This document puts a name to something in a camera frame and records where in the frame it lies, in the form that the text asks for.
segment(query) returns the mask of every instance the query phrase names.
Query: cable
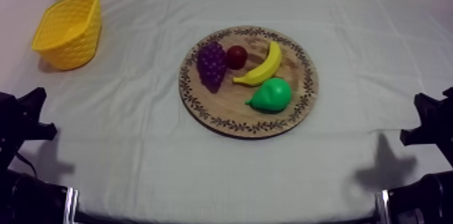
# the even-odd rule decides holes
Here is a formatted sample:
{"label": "cable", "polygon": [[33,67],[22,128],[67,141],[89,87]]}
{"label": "cable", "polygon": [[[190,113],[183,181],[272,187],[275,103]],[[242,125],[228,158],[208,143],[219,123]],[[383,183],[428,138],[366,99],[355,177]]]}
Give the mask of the cable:
{"label": "cable", "polygon": [[25,159],[25,157],[23,157],[20,153],[16,153],[16,157],[23,163],[27,164],[28,166],[30,166],[33,170],[33,174],[34,174],[34,178],[38,179],[38,173],[36,172],[36,170],[34,169],[34,166],[33,164],[28,161],[27,159]]}

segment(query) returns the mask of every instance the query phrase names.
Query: banana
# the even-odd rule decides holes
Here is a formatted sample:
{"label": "banana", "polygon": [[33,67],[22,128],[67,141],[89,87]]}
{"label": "banana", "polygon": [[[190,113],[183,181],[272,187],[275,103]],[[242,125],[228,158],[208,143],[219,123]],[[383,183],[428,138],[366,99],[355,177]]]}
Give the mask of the banana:
{"label": "banana", "polygon": [[277,72],[282,61],[282,52],[278,43],[270,42],[269,53],[266,60],[255,69],[247,72],[244,76],[233,78],[234,83],[242,83],[250,86],[257,86]]}

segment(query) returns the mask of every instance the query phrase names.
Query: plastic fruit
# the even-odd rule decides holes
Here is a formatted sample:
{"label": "plastic fruit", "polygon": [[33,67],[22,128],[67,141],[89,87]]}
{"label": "plastic fruit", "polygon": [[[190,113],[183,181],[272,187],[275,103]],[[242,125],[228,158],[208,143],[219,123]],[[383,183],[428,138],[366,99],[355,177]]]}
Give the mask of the plastic fruit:
{"label": "plastic fruit", "polygon": [[266,80],[245,104],[258,111],[282,111],[291,101],[291,87],[280,78]]}
{"label": "plastic fruit", "polygon": [[226,66],[230,69],[241,69],[246,61],[247,51],[242,46],[232,46],[226,52]]}
{"label": "plastic fruit", "polygon": [[280,47],[276,42],[270,42],[269,54],[266,60],[255,69],[247,72],[243,77],[233,78],[233,82],[257,86],[275,74],[281,61],[282,52]]}
{"label": "plastic fruit", "polygon": [[222,84],[227,65],[226,53],[218,42],[210,43],[198,52],[197,69],[202,84],[212,93],[216,93]]}

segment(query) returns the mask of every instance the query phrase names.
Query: decorative border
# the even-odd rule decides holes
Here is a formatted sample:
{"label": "decorative border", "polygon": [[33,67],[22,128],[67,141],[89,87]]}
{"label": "decorative border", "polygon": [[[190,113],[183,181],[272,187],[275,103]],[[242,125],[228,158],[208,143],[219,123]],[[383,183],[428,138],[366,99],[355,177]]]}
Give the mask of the decorative border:
{"label": "decorative border", "polygon": [[[211,34],[206,40],[199,42],[196,45],[196,48],[193,48],[189,57],[185,59],[183,65],[181,66],[181,71],[179,75],[179,90],[181,93],[181,98],[186,105],[198,113],[198,117],[203,120],[210,120],[210,124],[217,127],[228,128],[230,130],[237,131],[246,131],[256,134],[259,131],[270,131],[275,129],[282,129],[284,126],[287,126],[289,123],[297,123],[297,120],[301,118],[302,111],[307,108],[310,98],[315,94],[314,90],[314,80],[316,72],[311,68],[313,63],[309,58],[307,58],[305,51],[294,41],[281,37],[279,34],[266,30],[265,28],[246,26],[239,27],[240,29],[227,28],[220,30]],[[296,52],[296,57],[301,61],[304,67],[305,77],[303,79],[303,87],[305,89],[305,94],[299,96],[299,102],[295,105],[294,111],[289,115],[288,119],[277,119],[275,121],[259,121],[255,124],[238,123],[231,119],[223,119],[221,117],[213,117],[209,111],[201,104],[197,97],[194,97],[191,94],[192,88],[190,87],[191,79],[189,77],[189,67],[197,62],[198,51],[212,43],[222,40],[226,36],[231,34],[236,34],[239,36],[263,36],[270,38],[275,42],[278,42],[280,45],[289,47],[290,49]]]}

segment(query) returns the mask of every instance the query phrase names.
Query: white sheet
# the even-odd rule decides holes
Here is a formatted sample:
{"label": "white sheet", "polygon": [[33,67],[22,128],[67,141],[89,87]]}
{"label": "white sheet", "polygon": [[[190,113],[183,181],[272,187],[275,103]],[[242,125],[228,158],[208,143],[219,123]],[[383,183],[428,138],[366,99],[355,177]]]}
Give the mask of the white sheet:
{"label": "white sheet", "polygon": [[[80,189],[85,211],[209,223],[348,219],[369,213],[379,189],[450,169],[436,147],[405,148],[397,131],[419,125],[415,94],[441,98],[453,85],[447,13],[384,0],[101,1],[88,65],[54,72],[30,52],[11,76],[18,96],[46,88],[42,120],[61,129],[58,141],[27,143],[22,154],[42,179]],[[224,138],[180,101],[186,52],[237,25],[290,36],[318,69],[318,101],[286,134]]]}

